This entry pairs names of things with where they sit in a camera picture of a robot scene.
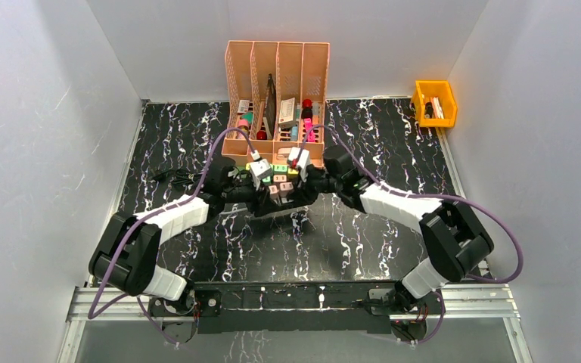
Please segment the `black power strip front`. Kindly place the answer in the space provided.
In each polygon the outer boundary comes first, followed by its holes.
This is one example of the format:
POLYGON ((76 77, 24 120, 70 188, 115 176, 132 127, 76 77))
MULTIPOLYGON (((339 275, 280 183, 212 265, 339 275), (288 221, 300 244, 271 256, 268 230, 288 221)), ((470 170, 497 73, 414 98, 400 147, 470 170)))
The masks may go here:
POLYGON ((276 198, 267 197, 263 209, 268 213, 280 212, 288 209, 305 206, 304 200, 293 200, 277 196, 276 198))

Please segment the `green power strip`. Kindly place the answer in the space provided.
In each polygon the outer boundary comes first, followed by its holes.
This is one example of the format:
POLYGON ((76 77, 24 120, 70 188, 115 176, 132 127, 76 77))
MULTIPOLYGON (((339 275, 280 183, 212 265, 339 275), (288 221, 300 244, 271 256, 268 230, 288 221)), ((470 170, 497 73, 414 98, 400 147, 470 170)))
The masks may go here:
MULTIPOLYGON (((249 171, 248 165, 238 167, 238 175, 240 176, 240 178, 246 178, 249 174, 250 174, 250 171, 249 171)), ((292 182, 294 179, 299 177, 299 172, 288 166, 288 171, 287 171, 286 176, 287 176, 287 181, 292 182)))

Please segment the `pink charger plug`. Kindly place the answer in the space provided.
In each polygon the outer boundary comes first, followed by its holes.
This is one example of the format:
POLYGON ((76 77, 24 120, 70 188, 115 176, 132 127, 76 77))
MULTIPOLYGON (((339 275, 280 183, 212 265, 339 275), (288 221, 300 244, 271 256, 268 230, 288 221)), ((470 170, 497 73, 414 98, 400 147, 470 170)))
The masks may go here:
POLYGON ((273 183, 281 184, 287 182, 287 176, 285 174, 275 174, 273 175, 273 183))

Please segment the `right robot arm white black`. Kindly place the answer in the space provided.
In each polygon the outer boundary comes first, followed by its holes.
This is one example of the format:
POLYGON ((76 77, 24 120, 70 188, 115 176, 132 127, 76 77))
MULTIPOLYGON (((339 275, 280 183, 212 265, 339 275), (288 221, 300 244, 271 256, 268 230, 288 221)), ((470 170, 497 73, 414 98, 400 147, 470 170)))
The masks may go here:
POLYGON ((427 258, 393 288, 370 289, 356 307, 373 315, 417 312, 427 295, 466 278, 494 250, 492 238, 467 204, 453 197, 416 198, 373 181, 340 145, 326 148, 323 161, 325 167, 316 168, 308 151, 290 149, 287 164, 299 173, 297 192, 336 194, 351 209, 398 222, 419 233, 427 251, 427 258))

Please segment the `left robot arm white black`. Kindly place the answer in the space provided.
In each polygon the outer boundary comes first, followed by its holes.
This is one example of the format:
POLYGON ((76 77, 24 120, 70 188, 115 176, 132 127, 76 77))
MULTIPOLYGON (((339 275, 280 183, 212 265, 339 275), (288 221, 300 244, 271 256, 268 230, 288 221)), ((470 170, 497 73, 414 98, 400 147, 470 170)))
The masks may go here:
POLYGON ((199 192, 142 213, 115 213, 92 254, 88 270, 105 284, 129 296, 149 295, 166 300, 178 315, 195 306, 192 282, 157 265, 160 246, 223 212, 228 203, 251 203, 266 194, 263 182, 230 168, 211 170, 199 192))

